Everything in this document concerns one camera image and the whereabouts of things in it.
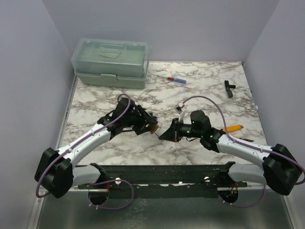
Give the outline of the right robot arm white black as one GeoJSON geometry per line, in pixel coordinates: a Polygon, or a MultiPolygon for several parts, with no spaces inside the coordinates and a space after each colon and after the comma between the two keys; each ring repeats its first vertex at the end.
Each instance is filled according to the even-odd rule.
{"type": "Polygon", "coordinates": [[[183,137],[198,138],[207,150],[239,157],[248,165],[233,164],[219,175],[220,183],[230,187],[235,182],[249,181],[268,185],[276,193],[288,196],[297,184],[302,170],[290,151],[281,144],[261,146],[237,139],[211,126],[203,111],[191,112],[191,123],[174,118],[160,140],[179,142],[183,137]]]}

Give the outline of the brass padlock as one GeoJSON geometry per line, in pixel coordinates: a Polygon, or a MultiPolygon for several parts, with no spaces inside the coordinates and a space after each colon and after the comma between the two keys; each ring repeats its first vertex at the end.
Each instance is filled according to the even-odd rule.
{"type": "Polygon", "coordinates": [[[148,132],[151,134],[151,135],[153,135],[156,131],[157,131],[157,129],[159,128],[159,126],[158,126],[158,124],[148,124],[148,126],[147,126],[147,128],[148,128],[148,132]]]}

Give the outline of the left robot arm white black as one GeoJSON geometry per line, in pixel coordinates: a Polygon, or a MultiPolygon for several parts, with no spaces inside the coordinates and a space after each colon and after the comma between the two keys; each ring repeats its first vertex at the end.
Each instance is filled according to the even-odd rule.
{"type": "Polygon", "coordinates": [[[97,164],[80,167],[78,163],[123,132],[153,134],[157,128],[157,117],[153,113],[136,105],[130,98],[119,99],[116,108],[101,117],[80,138],[59,149],[49,147],[43,152],[34,176],[36,196],[42,197],[40,187],[55,198],[61,198],[75,186],[91,184],[94,188],[102,188],[106,181],[103,169],[97,164]]]}

